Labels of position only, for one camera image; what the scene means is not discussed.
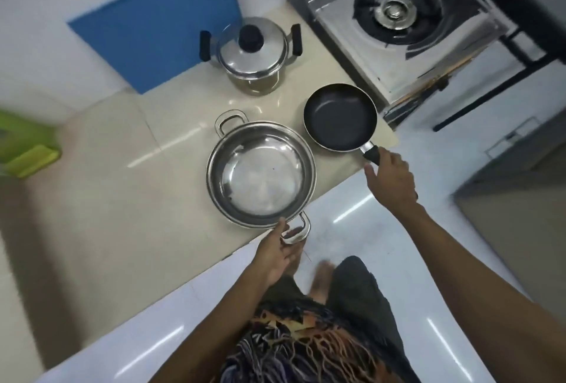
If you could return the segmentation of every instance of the shirt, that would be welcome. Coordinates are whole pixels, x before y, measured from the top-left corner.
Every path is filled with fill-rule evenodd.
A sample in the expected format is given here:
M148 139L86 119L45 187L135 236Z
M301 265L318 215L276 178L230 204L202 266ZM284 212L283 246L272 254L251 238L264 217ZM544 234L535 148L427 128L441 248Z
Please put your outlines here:
M419 383L375 325L308 299L261 304L220 381Z

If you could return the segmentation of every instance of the blue cutting board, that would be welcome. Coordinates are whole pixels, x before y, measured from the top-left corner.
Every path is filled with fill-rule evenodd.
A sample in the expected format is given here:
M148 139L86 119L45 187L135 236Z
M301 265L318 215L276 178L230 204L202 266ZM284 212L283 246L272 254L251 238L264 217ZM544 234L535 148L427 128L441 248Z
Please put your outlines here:
M201 30L241 17L237 0L116 0L69 26L142 94L200 63Z

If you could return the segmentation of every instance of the person's left hand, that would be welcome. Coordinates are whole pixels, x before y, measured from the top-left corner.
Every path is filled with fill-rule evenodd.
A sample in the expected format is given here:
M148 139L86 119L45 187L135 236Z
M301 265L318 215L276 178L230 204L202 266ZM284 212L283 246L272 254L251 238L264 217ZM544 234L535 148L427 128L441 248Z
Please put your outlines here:
M265 278L266 288L277 282L288 265L299 259L303 252L304 242L293 245L281 242L281 234L288 229L285 220L280 218L277 226L259 243L250 264L259 272L259 277Z

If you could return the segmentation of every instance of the non-stick pan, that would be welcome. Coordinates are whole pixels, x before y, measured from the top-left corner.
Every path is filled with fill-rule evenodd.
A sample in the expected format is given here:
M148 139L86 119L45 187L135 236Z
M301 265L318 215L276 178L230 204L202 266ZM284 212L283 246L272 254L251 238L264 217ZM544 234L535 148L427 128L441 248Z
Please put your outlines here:
M323 86L311 95L303 113L305 129L329 151L360 149L379 165L379 149L370 139L378 125L378 110L369 95L348 84Z

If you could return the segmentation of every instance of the stainless steel pot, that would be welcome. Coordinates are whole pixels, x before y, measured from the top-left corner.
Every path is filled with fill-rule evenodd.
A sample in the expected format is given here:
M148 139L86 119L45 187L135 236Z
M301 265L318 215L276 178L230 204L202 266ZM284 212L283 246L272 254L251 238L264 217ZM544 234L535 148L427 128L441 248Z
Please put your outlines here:
M234 118L243 124L225 133ZM279 217L299 216L301 231L282 240L287 244L307 237L311 225L302 211L315 190L316 167L307 142L294 130L268 121L250 122L239 110L218 117L220 141L210 154L207 188L216 208L243 227L269 229Z
M230 80L251 95L275 90L285 77L285 67L302 53L300 24L286 36L273 21L249 17L227 27L218 39L208 31L200 33L200 59L207 62L214 55Z

